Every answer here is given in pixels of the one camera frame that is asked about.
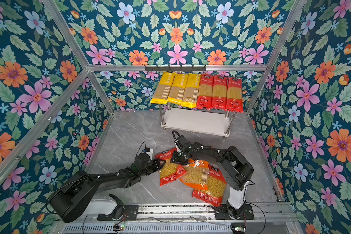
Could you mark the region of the yellow spaghetti package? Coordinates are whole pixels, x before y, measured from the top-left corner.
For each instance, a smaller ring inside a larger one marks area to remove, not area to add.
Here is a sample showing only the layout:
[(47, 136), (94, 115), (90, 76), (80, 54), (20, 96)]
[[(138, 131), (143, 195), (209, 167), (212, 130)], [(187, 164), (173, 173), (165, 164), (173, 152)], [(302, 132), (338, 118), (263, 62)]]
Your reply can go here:
[(188, 74), (176, 74), (174, 81), (168, 95), (167, 101), (169, 103), (180, 105), (183, 100)]
[(163, 72), (155, 93), (150, 101), (152, 104), (166, 104), (176, 73)]
[(182, 107), (196, 108), (197, 98), (199, 94), (199, 85), (201, 81), (200, 74), (189, 74), (186, 83), (183, 99), (181, 102)]

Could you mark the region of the red spaghetti package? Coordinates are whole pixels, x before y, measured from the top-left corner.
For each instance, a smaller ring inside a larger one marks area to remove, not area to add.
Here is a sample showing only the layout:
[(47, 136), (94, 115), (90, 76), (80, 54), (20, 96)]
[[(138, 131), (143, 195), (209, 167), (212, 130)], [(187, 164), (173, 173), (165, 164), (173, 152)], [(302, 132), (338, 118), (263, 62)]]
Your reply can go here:
[(226, 97), (226, 110), (243, 113), (242, 80), (238, 78), (228, 78), (228, 88)]
[(215, 75), (212, 90), (212, 108), (225, 110), (227, 100), (228, 79)]
[(199, 92), (197, 98), (197, 109), (208, 109), (212, 107), (214, 76), (203, 74), (199, 84)]

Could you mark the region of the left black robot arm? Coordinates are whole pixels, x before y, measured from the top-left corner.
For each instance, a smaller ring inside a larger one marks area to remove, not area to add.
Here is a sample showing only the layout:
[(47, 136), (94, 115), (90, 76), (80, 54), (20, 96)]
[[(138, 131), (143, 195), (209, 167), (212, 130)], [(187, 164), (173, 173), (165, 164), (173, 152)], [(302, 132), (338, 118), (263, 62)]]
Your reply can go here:
[(129, 188), (140, 182), (141, 177), (161, 170), (165, 164), (165, 160), (151, 159), (147, 153), (140, 153), (130, 166), (115, 173), (88, 174), (81, 171), (50, 195), (48, 203), (65, 223), (90, 214), (118, 220), (125, 216), (123, 202), (116, 195), (100, 198), (98, 194)]

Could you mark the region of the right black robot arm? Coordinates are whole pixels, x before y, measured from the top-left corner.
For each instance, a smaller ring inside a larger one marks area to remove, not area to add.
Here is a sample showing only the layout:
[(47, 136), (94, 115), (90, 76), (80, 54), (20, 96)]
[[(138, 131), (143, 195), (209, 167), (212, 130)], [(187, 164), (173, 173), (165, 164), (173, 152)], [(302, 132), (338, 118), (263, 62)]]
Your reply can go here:
[(191, 143), (184, 136), (175, 139), (175, 144), (179, 151), (173, 153), (172, 163), (188, 165), (192, 160), (203, 160), (219, 168), (230, 187), (226, 208), (223, 211), (233, 219), (239, 218), (246, 205), (247, 186), (254, 172), (253, 166), (243, 154), (234, 146), (218, 149), (204, 146), (199, 142)]

